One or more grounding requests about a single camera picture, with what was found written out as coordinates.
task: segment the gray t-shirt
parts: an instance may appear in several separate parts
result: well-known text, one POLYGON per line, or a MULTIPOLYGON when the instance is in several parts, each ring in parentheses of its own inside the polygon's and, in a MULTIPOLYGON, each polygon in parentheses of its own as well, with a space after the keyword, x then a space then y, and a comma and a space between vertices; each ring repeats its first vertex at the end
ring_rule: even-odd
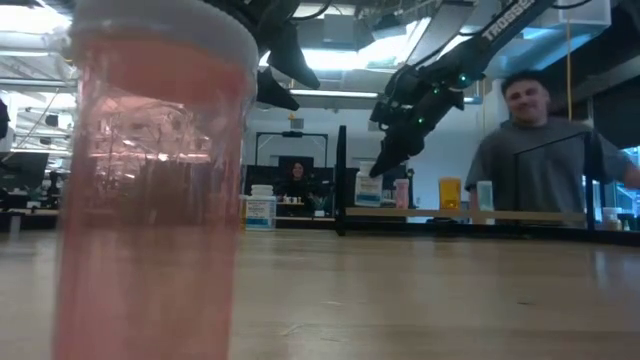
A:
MULTIPOLYGON (((494 208, 514 210, 514 154, 589 131, 588 126, 566 119, 549 119, 542 127, 504 122, 480 143, 465 189, 474 188, 478 181, 492 181, 494 208)), ((604 138, 600 137, 600 143, 605 177, 622 181, 631 161, 604 138)), ((583 212, 584 158, 584 138, 581 136, 519 155, 520 211, 583 212)))

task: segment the dark hair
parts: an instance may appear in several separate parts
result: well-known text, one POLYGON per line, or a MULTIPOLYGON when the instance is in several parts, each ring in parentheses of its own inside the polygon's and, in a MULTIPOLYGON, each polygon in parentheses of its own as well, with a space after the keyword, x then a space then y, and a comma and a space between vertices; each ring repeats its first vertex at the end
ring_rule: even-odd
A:
POLYGON ((517 72, 515 74, 509 75, 507 76, 506 79, 504 79, 504 81, 502 82, 502 86, 501 86, 501 90, 502 90, 502 95, 506 95, 507 94, 507 90, 509 90, 509 88, 511 87, 511 85, 520 82, 520 81, 535 81, 537 83, 539 83, 540 85, 542 85, 543 88, 547 89, 546 86, 546 80, 544 75, 542 74, 542 71, 538 71, 538 70, 524 70, 524 71, 520 71, 517 72))

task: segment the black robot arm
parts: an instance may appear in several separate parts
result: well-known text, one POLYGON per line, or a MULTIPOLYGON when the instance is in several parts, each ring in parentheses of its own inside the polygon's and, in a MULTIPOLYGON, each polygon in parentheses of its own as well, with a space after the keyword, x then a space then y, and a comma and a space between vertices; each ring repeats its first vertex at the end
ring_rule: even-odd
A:
POLYGON ((300 0, 202 1, 226 12, 244 25, 256 40, 261 57, 269 52, 269 67, 258 73, 258 102, 294 111, 299 108, 289 91, 273 78, 271 67, 309 88, 320 87, 320 81, 307 66, 298 44, 296 21, 307 20, 293 17, 300 6, 300 0))
POLYGON ((381 175, 424 149, 424 137, 456 107, 464 110, 463 90, 484 78, 491 59, 555 0, 515 0, 482 30, 433 63, 431 54, 398 70, 376 104, 371 121, 386 132, 370 176, 381 175))

